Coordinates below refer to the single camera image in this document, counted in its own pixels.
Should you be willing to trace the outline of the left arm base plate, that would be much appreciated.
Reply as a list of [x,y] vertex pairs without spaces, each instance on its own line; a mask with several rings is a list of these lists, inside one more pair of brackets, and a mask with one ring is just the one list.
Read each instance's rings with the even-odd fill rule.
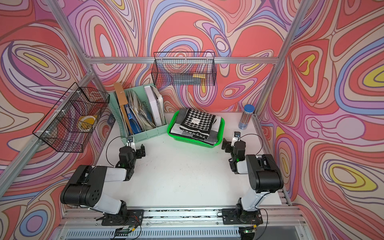
[[102,226],[134,226],[138,227],[144,219],[144,210],[127,210],[117,215],[104,214]]

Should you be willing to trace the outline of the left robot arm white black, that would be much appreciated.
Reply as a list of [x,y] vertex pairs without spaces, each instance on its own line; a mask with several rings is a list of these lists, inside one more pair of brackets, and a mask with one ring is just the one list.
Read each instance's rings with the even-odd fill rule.
[[126,203],[104,193],[104,185],[129,181],[134,174],[136,161],[145,156],[144,145],[135,149],[132,142],[128,142],[119,149],[119,161],[114,167],[80,165],[62,190],[61,203],[90,208],[106,215],[126,216]]

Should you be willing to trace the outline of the houndstooth black white scarf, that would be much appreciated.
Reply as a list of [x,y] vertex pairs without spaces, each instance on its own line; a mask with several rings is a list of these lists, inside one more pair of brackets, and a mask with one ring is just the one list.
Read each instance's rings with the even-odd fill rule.
[[186,115],[180,123],[180,129],[199,138],[207,139],[215,122],[215,115],[187,109]]

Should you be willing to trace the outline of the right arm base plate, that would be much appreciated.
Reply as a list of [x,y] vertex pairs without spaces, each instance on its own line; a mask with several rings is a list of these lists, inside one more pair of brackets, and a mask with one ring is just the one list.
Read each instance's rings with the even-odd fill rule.
[[264,223],[260,210],[247,212],[236,209],[222,209],[224,225],[261,225]]

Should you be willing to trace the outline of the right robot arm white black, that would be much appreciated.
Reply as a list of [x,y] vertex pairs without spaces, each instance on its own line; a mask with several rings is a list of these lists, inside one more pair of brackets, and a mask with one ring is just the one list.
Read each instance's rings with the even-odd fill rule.
[[231,171],[249,178],[250,188],[238,202],[240,210],[256,212],[265,197],[283,188],[284,181],[274,157],[271,154],[247,155],[242,137],[240,132],[234,132],[230,142],[223,139],[222,150],[231,154]]

